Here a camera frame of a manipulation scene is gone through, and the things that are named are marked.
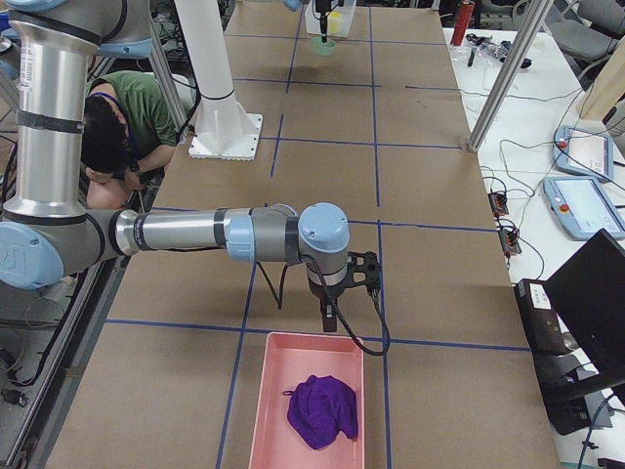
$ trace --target red bottle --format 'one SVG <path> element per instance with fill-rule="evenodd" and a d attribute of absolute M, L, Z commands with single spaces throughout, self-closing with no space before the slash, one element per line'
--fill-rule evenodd
<path fill-rule="evenodd" d="M 451 36 L 452 46 L 462 44 L 462 39 L 465 37 L 465 32 L 467 32 L 467 26 L 469 26 L 469 21 L 471 20 L 475 6 L 476 4 L 472 1 L 463 0 L 460 6 L 460 13 L 458 14 L 458 21 L 456 22 L 456 27 L 453 29 L 453 36 Z"/>

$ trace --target blue joint cover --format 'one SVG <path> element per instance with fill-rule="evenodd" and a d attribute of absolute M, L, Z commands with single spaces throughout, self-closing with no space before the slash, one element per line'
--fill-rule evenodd
<path fill-rule="evenodd" d="M 325 254 L 340 252 L 350 243 L 348 217 L 332 203 L 320 202 L 300 216 L 300 237 L 312 249 Z"/>
<path fill-rule="evenodd" d="M 302 6 L 302 2 L 300 0 L 282 0 L 282 3 L 292 12 L 297 12 Z"/>
<path fill-rule="evenodd" d="M 63 278 L 63 261 L 50 241 L 26 225 L 0 223 L 0 279 L 32 290 Z"/>
<path fill-rule="evenodd" d="M 6 0 L 5 3 L 22 12 L 43 12 L 58 7 L 65 0 Z"/>
<path fill-rule="evenodd" d="M 99 56 L 114 59 L 145 59 L 152 51 L 151 38 L 133 42 L 107 42 L 100 46 Z"/>
<path fill-rule="evenodd" d="M 252 217 L 235 217 L 226 228 L 226 249 L 235 261 L 254 262 L 254 225 Z"/>
<path fill-rule="evenodd" d="M 9 29 L 5 29 L 4 31 L 2 31 L 2 33 L 0 34 L 0 36 L 2 37 L 6 37 L 7 39 L 11 39 L 12 41 L 18 41 L 20 40 L 20 36 L 16 33 L 16 31 L 10 27 Z"/>

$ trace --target purple towel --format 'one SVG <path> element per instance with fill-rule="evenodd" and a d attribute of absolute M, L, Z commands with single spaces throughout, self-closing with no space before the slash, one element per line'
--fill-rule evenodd
<path fill-rule="evenodd" d="M 358 435 L 355 392 L 333 376 L 311 375 L 291 395 L 286 418 L 313 449 L 330 445 L 340 431 L 354 439 Z"/>

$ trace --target person's hand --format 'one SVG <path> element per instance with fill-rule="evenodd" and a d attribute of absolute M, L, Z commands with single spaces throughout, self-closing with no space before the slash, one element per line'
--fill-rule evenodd
<path fill-rule="evenodd" d="M 133 173 L 130 169 L 126 170 L 126 174 L 124 175 L 124 181 L 126 182 L 126 186 L 131 191 L 142 191 L 146 185 L 142 184 L 137 173 Z"/>
<path fill-rule="evenodd" d="M 85 172 L 90 181 L 98 184 L 107 183 L 113 176 L 112 173 L 101 173 L 100 171 L 95 171 L 91 168 L 87 168 Z"/>

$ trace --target monitor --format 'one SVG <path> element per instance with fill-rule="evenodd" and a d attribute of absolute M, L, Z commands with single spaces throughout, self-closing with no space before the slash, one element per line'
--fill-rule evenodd
<path fill-rule="evenodd" d="M 572 409 L 576 400 L 608 388 L 625 403 L 625 250 L 606 230 L 599 230 L 545 281 L 544 288 L 553 308 L 599 371 L 590 377 L 569 373 L 561 383 L 542 383 L 550 417 L 554 412 L 562 417 L 567 407 L 570 415 L 579 416 Z M 573 431 L 584 425 L 565 422 L 566 426 Z"/>

